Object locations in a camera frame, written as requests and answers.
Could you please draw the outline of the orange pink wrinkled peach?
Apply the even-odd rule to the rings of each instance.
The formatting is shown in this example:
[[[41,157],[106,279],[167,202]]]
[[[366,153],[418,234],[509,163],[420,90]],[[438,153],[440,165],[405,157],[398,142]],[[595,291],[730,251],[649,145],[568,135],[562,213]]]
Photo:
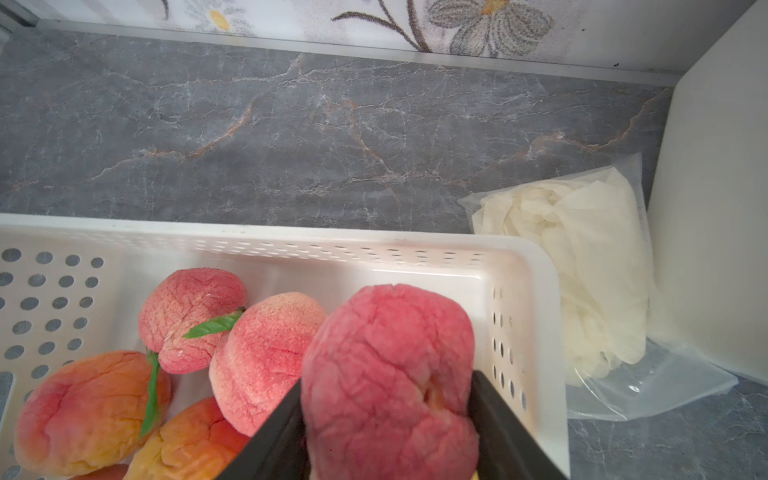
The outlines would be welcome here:
[[[162,424],[170,376],[157,372],[155,423],[142,431],[153,372],[144,353],[118,350],[63,366],[22,407],[14,433],[17,463],[44,476],[77,476],[118,464]]]

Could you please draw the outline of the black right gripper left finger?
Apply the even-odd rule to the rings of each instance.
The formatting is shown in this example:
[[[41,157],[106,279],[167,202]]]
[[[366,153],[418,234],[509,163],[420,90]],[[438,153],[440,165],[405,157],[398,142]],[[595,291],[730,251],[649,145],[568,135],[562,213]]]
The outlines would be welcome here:
[[[309,454],[297,381],[217,480],[306,480]]]

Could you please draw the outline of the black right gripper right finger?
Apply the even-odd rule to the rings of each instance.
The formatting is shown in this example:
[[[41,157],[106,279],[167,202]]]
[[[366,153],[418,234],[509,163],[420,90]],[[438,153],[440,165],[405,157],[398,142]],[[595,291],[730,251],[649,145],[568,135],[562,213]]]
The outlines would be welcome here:
[[[479,434],[480,480],[566,480],[481,372],[472,374],[468,414]]]

